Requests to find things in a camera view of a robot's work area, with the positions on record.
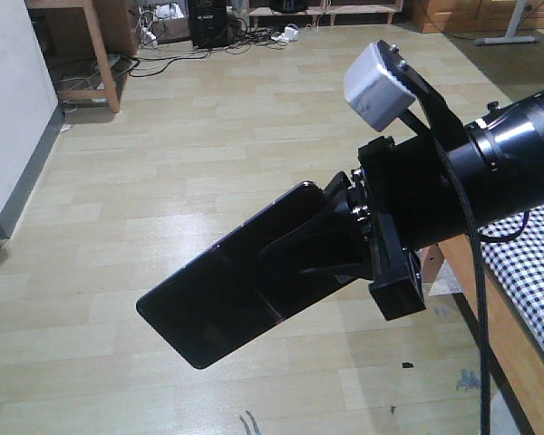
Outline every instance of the black smartphone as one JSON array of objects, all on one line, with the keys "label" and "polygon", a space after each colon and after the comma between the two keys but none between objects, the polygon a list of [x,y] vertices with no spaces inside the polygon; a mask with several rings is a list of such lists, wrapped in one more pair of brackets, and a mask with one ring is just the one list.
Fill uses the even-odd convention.
[{"label": "black smartphone", "polygon": [[328,201],[300,183],[144,295],[137,311],[193,367],[210,366],[353,280],[275,276],[261,255]]}]

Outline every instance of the wooden shelf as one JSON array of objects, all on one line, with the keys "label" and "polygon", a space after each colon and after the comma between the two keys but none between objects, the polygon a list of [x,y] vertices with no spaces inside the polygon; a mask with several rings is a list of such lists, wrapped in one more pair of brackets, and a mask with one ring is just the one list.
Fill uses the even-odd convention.
[{"label": "wooden shelf", "polygon": [[322,15],[325,9],[322,6],[313,6],[306,9],[304,12],[296,12],[295,14],[281,14],[273,11],[269,7],[256,7],[250,9],[250,16],[282,16],[282,15]]},{"label": "wooden shelf", "polygon": [[393,20],[393,14],[403,10],[403,0],[395,0],[394,3],[383,5],[329,5],[328,0],[322,0],[320,6],[311,6],[304,12],[295,14],[281,14],[273,11],[269,7],[250,8],[248,15],[254,19],[254,27],[257,27],[257,19],[260,16],[282,16],[282,15],[330,15],[330,25],[335,25],[337,15],[350,14],[387,14],[387,23],[390,24]]}]

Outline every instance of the checkered cloth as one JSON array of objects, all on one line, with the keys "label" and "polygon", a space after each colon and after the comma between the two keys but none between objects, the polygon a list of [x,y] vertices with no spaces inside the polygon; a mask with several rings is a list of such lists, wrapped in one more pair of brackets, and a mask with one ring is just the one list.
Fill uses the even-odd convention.
[{"label": "checkered cloth", "polygon": [[[522,215],[508,217],[481,232],[498,237],[520,228]],[[516,240],[482,244],[486,264],[498,278],[544,351],[544,206],[531,211]]]}]

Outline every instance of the laminate floor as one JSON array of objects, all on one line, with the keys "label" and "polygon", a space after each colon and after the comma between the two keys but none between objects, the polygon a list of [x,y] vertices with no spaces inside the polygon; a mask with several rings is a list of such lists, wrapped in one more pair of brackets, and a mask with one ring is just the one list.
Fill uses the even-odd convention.
[{"label": "laminate floor", "polygon": [[[242,434],[245,410],[265,435],[477,433],[479,390],[459,385],[477,348],[448,295],[386,322],[357,281],[204,371],[134,308],[298,181],[357,167],[377,134],[343,76],[379,39],[464,121],[507,100],[444,36],[371,25],[176,62],[130,78],[114,117],[67,115],[0,248],[0,435]],[[399,122],[385,134],[412,136]]]}]

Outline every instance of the wooden cabinet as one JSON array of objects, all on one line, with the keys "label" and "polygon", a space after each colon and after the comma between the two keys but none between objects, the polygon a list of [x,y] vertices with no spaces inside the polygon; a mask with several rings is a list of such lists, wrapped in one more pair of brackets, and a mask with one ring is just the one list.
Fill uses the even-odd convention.
[{"label": "wooden cabinet", "polygon": [[[516,0],[407,0],[407,14],[424,33],[506,30]],[[526,3],[520,29],[544,28],[544,1]]]},{"label": "wooden cabinet", "polygon": [[[249,0],[248,13],[257,27],[257,20],[260,16],[281,15],[272,11],[267,0]],[[313,0],[304,12],[295,15],[310,15],[315,19],[319,15],[330,16],[330,24],[335,24],[337,15],[349,14],[387,14],[387,23],[393,20],[393,15],[403,10],[403,0]]]}]

